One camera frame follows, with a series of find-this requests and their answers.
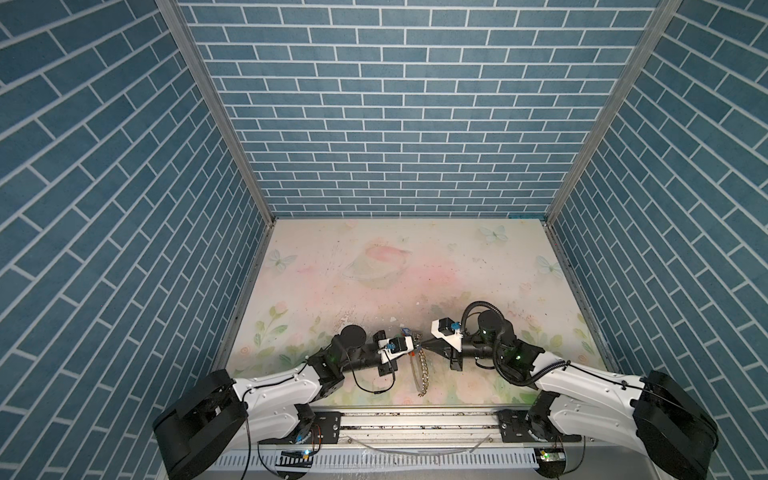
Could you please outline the large keyring with chain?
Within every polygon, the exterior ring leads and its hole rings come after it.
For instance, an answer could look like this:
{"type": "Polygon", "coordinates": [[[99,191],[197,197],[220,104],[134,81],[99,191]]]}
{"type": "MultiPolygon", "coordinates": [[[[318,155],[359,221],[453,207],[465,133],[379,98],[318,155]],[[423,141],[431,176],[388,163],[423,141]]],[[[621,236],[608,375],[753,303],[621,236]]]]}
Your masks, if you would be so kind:
{"type": "Polygon", "coordinates": [[[424,397],[429,389],[429,365],[426,353],[421,346],[421,335],[414,333],[412,336],[414,349],[410,352],[411,366],[414,381],[419,397],[424,397]]]}

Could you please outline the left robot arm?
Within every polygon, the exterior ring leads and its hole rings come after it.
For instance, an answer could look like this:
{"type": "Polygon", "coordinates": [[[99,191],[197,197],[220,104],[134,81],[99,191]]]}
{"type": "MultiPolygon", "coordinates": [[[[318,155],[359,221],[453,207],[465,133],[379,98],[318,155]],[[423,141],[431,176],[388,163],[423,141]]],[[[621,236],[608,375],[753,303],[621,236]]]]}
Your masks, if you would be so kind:
{"type": "Polygon", "coordinates": [[[377,368],[394,375],[397,360],[413,352],[410,334],[369,337],[348,325],[300,365],[265,377],[233,378],[216,370],[197,381],[152,424],[171,479],[193,479],[239,441],[301,442],[314,421],[311,405],[330,396],[346,373],[377,368]]]}

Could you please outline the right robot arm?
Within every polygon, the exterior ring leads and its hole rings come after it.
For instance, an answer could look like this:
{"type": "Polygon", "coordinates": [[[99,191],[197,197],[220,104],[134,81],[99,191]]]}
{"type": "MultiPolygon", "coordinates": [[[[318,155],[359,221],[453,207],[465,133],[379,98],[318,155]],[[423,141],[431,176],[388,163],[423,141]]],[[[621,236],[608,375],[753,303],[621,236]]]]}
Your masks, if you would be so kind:
{"type": "Polygon", "coordinates": [[[501,311],[470,303],[459,321],[433,321],[425,350],[460,371],[465,359],[538,395],[526,422],[534,437],[556,441],[589,437],[631,449],[675,479],[704,479],[719,444],[709,413],[670,375],[644,376],[588,367],[519,337],[501,311]]]}

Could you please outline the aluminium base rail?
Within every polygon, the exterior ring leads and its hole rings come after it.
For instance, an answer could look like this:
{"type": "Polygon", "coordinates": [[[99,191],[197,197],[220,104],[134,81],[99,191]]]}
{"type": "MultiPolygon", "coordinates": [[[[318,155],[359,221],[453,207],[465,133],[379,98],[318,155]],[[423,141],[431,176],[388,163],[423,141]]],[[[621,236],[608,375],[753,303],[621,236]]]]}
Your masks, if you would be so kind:
{"type": "MultiPolygon", "coordinates": [[[[394,446],[502,442],[495,412],[517,408],[394,408],[379,411],[342,409],[341,443],[358,442],[394,446]]],[[[604,413],[583,402],[558,397],[548,407],[527,410],[540,415],[566,435],[597,440],[647,453],[631,414],[604,413]]]]}

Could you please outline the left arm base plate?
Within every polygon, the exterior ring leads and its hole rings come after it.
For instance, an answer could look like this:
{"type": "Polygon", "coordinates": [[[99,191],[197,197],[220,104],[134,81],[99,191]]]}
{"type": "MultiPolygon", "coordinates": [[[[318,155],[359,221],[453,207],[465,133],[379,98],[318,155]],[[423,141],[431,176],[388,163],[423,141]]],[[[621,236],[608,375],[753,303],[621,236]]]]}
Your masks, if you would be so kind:
{"type": "Polygon", "coordinates": [[[301,420],[287,436],[260,440],[267,445],[337,444],[343,414],[339,411],[319,411],[312,420],[301,420]]]}

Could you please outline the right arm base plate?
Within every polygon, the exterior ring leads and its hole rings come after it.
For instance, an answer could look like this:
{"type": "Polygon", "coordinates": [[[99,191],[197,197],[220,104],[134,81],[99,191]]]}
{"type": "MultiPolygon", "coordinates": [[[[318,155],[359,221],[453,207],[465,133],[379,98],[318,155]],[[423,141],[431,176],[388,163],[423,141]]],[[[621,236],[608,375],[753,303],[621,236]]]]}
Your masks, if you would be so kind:
{"type": "Polygon", "coordinates": [[[502,409],[495,412],[503,443],[578,443],[580,435],[566,435],[540,415],[531,416],[527,410],[502,409]]]}

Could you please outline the right corner aluminium post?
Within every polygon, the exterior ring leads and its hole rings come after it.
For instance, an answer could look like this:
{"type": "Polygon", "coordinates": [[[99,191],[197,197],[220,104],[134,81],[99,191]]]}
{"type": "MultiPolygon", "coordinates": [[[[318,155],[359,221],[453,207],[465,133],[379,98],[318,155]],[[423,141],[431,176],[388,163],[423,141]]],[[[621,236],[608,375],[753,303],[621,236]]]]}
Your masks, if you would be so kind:
{"type": "Polygon", "coordinates": [[[590,164],[598,146],[605,138],[618,111],[627,99],[643,67],[649,60],[681,3],[681,0],[662,0],[651,14],[646,28],[629,55],[604,107],[596,117],[594,125],[586,135],[579,153],[574,158],[573,164],[565,175],[561,187],[547,208],[544,220],[544,226],[547,230],[554,229],[555,222],[563,211],[569,196],[590,164]]]}

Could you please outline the corner aluminium post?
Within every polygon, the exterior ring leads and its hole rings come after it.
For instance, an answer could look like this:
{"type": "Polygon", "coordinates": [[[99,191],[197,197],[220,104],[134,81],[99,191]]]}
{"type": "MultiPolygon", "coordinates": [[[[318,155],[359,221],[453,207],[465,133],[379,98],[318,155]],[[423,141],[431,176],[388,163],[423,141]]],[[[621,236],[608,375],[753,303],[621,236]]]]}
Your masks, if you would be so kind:
{"type": "Polygon", "coordinates": [[[573,164],[565,175],[561,187],[547,208],[544,220],[544,226],[547,230],[554,229],[555,222],[563,211],[569,196],[590,164],[598,146],[605,138],[618,111],[627,99],[643,67],[649,60],[681,3],[681,0],[662,0],[651,14],[646,28],[629,55],[604,107],[596,117],[594,125],[586,135],[579,153],[574,158],[573,164]]]}
{"type": "Polygon", "coordinates": [[[275,223],[274,214],[258,185],[248,157],[236,134],[205,61],[194,41],[179,3],[172,0],[157,0],[156,4],[255,202],[257,210],[264,218],[267,228],[272,228],[275,223]]]}

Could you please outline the left corner aluminium post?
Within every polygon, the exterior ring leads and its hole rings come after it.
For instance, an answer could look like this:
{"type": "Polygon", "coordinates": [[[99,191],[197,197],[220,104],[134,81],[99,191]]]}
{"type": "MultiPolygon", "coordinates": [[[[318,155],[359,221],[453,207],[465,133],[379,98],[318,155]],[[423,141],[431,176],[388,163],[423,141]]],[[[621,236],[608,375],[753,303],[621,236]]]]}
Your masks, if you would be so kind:
{"type": "Polygon", "coordinates": [[[194,41],[179,3],[172,0],[157,0],[156,4],[255,202],[257,210],[264,218],[267,228],[272,228],[275,223],[274,214],[258,185],[248,157],[236,134],[205,61],[194,41]]]}

